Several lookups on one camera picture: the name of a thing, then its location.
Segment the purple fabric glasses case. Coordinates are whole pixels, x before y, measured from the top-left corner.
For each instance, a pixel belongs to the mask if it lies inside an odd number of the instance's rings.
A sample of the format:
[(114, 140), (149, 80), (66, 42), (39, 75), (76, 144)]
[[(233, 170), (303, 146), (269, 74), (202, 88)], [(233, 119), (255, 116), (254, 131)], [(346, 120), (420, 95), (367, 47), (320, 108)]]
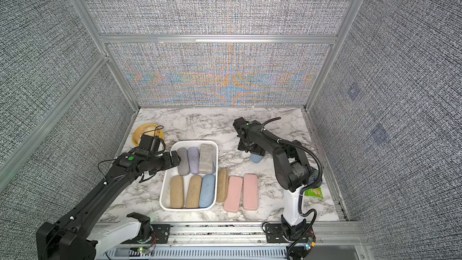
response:
[(188, 152), (188, 162), (190, 166), (190, 173), (199, 174), (200, 151), (197, 147), (190, 147)]

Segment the tan glasses case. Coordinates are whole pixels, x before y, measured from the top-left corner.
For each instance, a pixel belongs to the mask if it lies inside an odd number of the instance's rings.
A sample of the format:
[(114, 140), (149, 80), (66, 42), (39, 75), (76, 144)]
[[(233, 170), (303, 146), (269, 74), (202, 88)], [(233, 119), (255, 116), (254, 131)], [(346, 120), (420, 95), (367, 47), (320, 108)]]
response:
[(172, 209), (181, 209), (184, 206), (184, 179), (181, 175), (170, 180), (170, 206)]
[(202, 188), (202, 177), (194, 175), (189, 181), (188, 191), (186, 195), (185, 208), (198, 208), (200, 201), (200, 194)]
[(228, 186), (229, 186), (229, 170), (227, 167), (224, 167), (218, 171), (217, 203), (223, 203), (226, 200)]

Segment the grey rectangular glasses case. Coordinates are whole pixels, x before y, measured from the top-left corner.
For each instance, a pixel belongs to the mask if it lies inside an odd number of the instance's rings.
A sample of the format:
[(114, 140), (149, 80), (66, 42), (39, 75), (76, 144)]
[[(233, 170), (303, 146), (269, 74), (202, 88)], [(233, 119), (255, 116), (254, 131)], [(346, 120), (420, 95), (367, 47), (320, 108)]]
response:
[(212, 174), (215, 171), (215, 147), (211, 144), (201, 144), (199, 158), (199, 173)]

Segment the pink glasses case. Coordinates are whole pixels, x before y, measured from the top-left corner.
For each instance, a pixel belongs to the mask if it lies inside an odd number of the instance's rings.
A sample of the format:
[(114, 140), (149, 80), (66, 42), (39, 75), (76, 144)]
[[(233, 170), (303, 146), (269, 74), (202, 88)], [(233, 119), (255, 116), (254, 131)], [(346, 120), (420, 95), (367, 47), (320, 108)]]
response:
[(243, 182), (243, 208), (249, 211), (258, 209), (258, 177), (255, 174), (245, 174)]
[(224, 210), (229, 213), (237, 213), (241, 201), (241, 193), (243, 189), (243, 178), (239, 176), (231, 176), (227, 197), (224, 203)]

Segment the tan glasses case front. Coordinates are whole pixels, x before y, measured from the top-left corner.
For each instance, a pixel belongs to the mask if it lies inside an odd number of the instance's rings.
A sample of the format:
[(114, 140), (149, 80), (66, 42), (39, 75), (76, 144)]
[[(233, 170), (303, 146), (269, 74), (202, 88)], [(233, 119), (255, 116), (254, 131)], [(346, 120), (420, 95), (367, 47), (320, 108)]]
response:
[(227, 167), (224, 167), (218, 171), (217, 203), (223, 203), (226, 200), (228, 186), (229, 186), (229, 170)]

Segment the grey fabric glasses case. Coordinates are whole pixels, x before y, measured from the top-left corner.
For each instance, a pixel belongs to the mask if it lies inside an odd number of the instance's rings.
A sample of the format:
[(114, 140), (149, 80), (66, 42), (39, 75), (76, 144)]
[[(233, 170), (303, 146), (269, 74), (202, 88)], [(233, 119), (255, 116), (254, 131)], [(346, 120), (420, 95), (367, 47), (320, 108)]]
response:
[(180, 158), (178, 173), (180, 176), (187, 176), (190, 174), (190, 164), (188, 160), (188, 150), (186, 148), (179, 148), (177, 154)]

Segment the tan glasses case back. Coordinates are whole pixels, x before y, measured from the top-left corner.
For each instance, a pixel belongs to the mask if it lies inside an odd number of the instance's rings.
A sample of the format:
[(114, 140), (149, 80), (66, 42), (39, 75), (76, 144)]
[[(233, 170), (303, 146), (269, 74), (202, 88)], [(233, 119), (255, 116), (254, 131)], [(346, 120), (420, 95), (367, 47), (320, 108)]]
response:
[(202, 188), (202, 177), (194, 175), (189, 181), (188, 191), (186, 195), (185, 208), (198, 208), (200, 201), (200, 194)]

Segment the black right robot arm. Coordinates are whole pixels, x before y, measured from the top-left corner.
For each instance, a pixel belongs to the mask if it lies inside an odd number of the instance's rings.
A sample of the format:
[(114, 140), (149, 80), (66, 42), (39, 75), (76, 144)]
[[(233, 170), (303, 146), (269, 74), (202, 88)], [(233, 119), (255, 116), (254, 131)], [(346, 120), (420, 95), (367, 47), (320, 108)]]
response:
[(261, 123), (240, 117), (234, 120), (233, 127), (239, 138), (238, 150), (272, 156), (276, 179), (285, 190), (282, 232), (288, 241), (295, 241), (309, 228), (306, 218), (310, 212), (303, 211), (304, 193), (321, 186), (323, 168), (318, 157), (299, 141), (285, 140), (266, 129), (266, 125), (280, 119)]

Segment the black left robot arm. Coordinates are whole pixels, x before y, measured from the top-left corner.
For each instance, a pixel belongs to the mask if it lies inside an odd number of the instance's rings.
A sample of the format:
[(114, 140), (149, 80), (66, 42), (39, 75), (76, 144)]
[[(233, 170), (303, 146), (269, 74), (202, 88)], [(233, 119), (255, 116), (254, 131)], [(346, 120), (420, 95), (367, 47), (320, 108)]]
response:
[(150, 217), (130, 213), (124, 220), (102, 232), (93, 228), (101, 215), (119, 194), (135, 180), (145, 182), (148, 173), (158, 172), (180, 164), (176, 151), (167, 152), (158, 136), (141, 136), (140, 144), (120, 154), (103, 179), (86, 197), (55, 223), (45, 222), (36, 232), (40, 260), (93, 260), (128, 240), (146, 243), (152, 239)]

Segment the white plastic storage tray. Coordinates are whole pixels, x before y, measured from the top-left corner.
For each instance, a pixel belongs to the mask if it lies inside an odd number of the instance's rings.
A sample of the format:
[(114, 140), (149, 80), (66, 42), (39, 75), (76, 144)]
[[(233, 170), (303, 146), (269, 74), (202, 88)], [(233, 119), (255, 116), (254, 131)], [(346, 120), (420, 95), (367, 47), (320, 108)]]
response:
[[(208, 207), (208, 208), (185, 208), (185, 202), (186, 202), (186, 195), (187, 195), (187, 191), (188, 191), (188, 186), (189, 186), (189, 181), (191, 179), (192, 176), (194, 176), (194, 174), (190, 173), (189, 175), (187, 176), (183, 176), (183, 179), (184, 179), (184, 206), (183, 208), (181, 209), (172, 209), (171, 206), (170, 206), (170, 180), (172, 177), (178, 175), (178, 167), (174, 167), (172, 169), (169, 169), (165, 172), (165, 175), (164, 175), (164, 180), (163, 180), (163, 183), (162, 183), (162, 189), (161, 189), (161, 194), (160, 194), (160, 206), (163, 210), (165, 211), (174, 211), (174, 212), (190, 212), (190, 211), (193, 211), (193, 212), (198, 212), (198, 211), (206, 211), (206, 210), (209, 210), (211, 209), (216, 201), (217, 201), (217, 178), (218, 178), (218, 145), (213, 142), (213, 141), (209, 141), (209, 140), (187, 140), (187, 141), (180, 141), (180, 142), (177, 142), (175, 143), (173, 146), (172, 146), (172, 150), (175, 150), (177, 151), (179, 148), (186, 148), (188, 150), (188, 148), (190, 147), (197, 147), (199, 150), (200, 150), (200, 146), (201, 144), (211, 144), (215, 147), (215, 171), (214, 173), (212, 173), (212, 175), (215, 175), (215, 197), (214, 197), (214, 202), (213, 204)], [(203, 173), (199, 173), (198, 175), (200, 175), (203, 179), (203, 177), (207, 174), (203, 174)]]

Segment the yellow bamboo steamer basket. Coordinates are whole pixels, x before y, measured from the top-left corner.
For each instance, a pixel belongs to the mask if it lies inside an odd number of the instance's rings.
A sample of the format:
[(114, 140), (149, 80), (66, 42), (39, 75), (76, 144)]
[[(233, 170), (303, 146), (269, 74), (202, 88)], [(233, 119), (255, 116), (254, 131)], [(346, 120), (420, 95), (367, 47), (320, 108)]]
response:
[(132, 142), (135, 146), (139, 146), (142, 135), (151, 137), (158, 136), (159, 138), (164, 139), (162, 129), (163, 127), (159, 128), (158, 125), (154, 123), (147, 123), (142, 126), (139, 126), (132, 135)]

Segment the green packet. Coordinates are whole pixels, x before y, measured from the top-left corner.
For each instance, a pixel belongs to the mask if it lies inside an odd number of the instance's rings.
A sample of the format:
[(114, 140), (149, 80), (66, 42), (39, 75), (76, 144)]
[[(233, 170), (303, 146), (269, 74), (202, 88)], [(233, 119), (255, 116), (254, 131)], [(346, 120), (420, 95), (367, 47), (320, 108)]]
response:
[(320, 199), (324, 198), (321, 187), (308, 189), (304, 192), (304, 195), (309, 197), (317, 197)]

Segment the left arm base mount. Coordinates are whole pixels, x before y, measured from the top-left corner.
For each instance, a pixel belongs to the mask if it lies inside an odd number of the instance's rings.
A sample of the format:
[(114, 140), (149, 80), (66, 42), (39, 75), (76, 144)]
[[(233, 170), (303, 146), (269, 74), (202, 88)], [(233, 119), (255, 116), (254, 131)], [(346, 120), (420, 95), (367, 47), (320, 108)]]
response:
[(170, 235), (171, 225), (169, 224), (151, 224), (148, 230), (147, 225), (141, 226), (141, 232), (134, 239), (127, 240), (123, 244), (140, 244), (148, 245), (152, 243), (167, 244)]

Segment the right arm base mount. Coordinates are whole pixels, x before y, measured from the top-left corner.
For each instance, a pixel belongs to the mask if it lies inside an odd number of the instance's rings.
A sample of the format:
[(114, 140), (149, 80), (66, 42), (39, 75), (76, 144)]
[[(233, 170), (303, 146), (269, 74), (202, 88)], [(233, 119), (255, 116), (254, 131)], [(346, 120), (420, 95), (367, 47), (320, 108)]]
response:
[(264, 222), (261, 228), (266, 236), (267, 243), (293, 243), (298, 240), (300, 243), (316, 242), (316, 236), (307, 223), (300, 223), (297, 226), (290, 226), (282, 223)]

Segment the aluminium front rail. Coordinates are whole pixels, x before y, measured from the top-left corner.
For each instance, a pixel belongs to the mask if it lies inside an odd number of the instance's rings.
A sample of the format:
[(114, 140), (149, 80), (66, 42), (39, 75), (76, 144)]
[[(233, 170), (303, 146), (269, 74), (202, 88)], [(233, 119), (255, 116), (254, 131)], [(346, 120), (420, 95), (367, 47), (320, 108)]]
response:
[[(99, 223), (96, 232), (117, 223)], [(99, 260), (265, 260), (287, 257), (308, 260), (372, 260), (371, 245), (355, 221), (318, 221), (312, 230), (316, 242), (267, 243), (260, 222), (177, 222), (167, 244), (119, 244), (97, 256)]]

